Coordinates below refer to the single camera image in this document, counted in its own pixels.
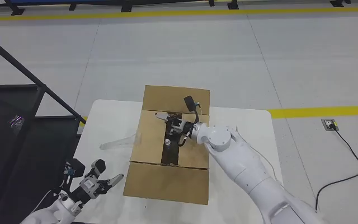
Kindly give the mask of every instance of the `electrical outlet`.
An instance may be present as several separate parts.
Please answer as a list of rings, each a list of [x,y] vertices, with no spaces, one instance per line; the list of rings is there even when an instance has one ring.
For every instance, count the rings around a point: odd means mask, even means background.
[[[322,124],[323,124],[325,130],[334,131],[333,128],[329,127],[330,124],[334,124],[336,126],[336,129],[339,130],[338,126],[337,126],[337,123],[336,123],[336,121],[334,119],[331,119],[331,118],[329,118],[329,119],[321,119],[321,121],[322,121]]]

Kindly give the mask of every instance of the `yellow tape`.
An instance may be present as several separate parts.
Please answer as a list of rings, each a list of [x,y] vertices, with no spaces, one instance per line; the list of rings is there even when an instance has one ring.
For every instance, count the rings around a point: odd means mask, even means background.
[[[311,116],[355,116],[358,106],[334,106],[330,108],[268,109],[272,118],[308,118]]]
[[[83,124],[82,122],[80,122],[80,123],[79,123],[79,126],[84,127],[84,124]]]
[[[76,20],[88,18],[123,18],[123,17],[157,17],[157,16],[200,16],[200,15],[238,15],[238,14],[292,14],[292,13],[332,13],[358,12],[358,7],[342,8],[296,8],[296,9],[261,9],[261,10],[189,10],[129,13],[98,13],[38,16],[0,16],[0,21],[19,20]]]

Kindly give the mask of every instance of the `gray floor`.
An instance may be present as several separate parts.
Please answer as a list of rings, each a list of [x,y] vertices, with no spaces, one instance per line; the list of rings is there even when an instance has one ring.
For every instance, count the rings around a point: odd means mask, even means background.
[[[145,85],[207,88],[211,105],[358,105],[358,14],[0,22],[0,44],[83,116],[96,99],[141,101]],[[0,83],[31,83],[0,59]],[[68,114],[46,97],[38,115]],[[335,118],[358,148],[356,116]],[[358,172],[321,118],[274,119],[285,187],[314,205]],[[355,223],[358,179],[320,196],[331,223]]]

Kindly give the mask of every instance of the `cardboard box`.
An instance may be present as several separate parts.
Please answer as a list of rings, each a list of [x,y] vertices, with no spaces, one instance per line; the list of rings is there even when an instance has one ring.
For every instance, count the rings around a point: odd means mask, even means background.
[[[155,114],[179,113],[182,119],[193,122],[195,115],[188,111],[183,100],[188,95],[200,102],[200,121],[209,123],[209,90],[145,87],[138,125],[140,140],[133,146],[124,196],[208,204],[209,154],[203,145],[198,146],[188,138],[178,149],[177,165],[162,163],[166,123]]]

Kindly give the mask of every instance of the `white table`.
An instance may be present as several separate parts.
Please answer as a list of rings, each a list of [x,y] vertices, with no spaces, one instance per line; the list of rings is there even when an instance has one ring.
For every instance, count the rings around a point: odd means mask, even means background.
[[[125,176],[106,195],[89,201],[77,222],[103,224],[252,224],[263,223],[261,215],[249,196],[225,175],[213,158],[209,161],[209,205],[170,202],[123,196],[123,188],[131,155],[131,145],[100,150],[100,145],[115,141],[136,132],[141,102],[97,100],[93,103],[86,126],[79,141],[75,158],[90,164],[101,158],[106,171],[100,179],[112,178],[119,173]],[[274,166],[277,178],[282,175],[277,154],[271,115],[265,110],[210,108],[210,125],[237,125],[240,134],[260,151]],[[271,167],[262,160],[272,175]],[[72,182],[74,190],[81,178]]]

